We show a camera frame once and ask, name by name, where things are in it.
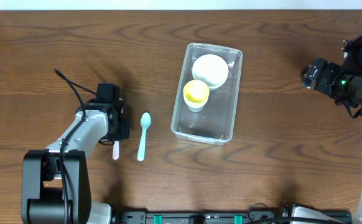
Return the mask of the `pink plastic fork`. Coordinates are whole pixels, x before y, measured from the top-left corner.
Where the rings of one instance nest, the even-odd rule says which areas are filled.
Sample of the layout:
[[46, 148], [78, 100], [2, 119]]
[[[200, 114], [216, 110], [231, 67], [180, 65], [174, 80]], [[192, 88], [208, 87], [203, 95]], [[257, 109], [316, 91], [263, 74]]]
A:
[[113, 143], [113, 153], [112, 153], [113, 160], [119, 159], [119, 141], [115, 141]]

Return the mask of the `white bowl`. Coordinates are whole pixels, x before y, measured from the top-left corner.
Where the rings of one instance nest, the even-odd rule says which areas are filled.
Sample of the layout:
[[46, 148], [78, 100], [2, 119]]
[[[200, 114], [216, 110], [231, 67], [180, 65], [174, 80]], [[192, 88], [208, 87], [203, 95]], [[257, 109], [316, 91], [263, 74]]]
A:
[[195, 80], [203, 81], [210, 91], [218, 89], [228, 78], [228, 64], [220, 56], [206, 54], [197, 58], [192, 67]]

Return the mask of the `white cup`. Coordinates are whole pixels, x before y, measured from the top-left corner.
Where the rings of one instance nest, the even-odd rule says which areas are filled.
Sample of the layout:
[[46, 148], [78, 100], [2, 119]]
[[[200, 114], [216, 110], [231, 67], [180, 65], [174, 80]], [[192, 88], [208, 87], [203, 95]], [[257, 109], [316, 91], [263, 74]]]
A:
[[187, 98], [184, 99], [185, 104], [187, 105], [187, 108], [194, 113], [200, 112], [206, 105], [207, 99], [205, 101], [202, 101], [200, 103], [194, 103]]

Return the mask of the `yellow cup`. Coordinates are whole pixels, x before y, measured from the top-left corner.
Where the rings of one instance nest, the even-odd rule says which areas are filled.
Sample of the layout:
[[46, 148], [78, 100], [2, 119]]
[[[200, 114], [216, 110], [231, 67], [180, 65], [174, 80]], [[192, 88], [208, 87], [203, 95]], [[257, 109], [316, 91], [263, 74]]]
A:
[[201, 80], [191, 80], [183, 88], [185, 101], [200, 104], [209, 98], [210, 89], [208, 85]]

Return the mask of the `mint green plastic spoon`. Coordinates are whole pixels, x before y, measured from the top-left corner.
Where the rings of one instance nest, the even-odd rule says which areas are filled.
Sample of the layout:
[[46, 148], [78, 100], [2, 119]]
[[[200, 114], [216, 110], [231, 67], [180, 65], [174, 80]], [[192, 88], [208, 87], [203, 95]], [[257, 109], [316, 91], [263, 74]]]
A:
[[137, 152], [138, 161], [143, 161], [145, 158], [147, 129], [150, 125], [151, 125], [151, 115], [149, 112], [145, 112], [141, 116], [142, 133], [141, 133], [141, 139], [140, 139], [140, 143], [139, 143], [139, 149]]

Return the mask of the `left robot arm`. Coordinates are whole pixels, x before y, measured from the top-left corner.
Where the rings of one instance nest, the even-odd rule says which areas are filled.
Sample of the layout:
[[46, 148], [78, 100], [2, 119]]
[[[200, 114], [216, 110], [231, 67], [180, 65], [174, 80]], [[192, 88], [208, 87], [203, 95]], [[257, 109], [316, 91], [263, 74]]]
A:
[[42, 150], [30, 150], [22, 164], [23, 223], [114, 223], [112, 207], [91, 198], [86, 159], [101, 141], [128, 136], [125, 100], [91, 99], [78, 108], [68, 129]]

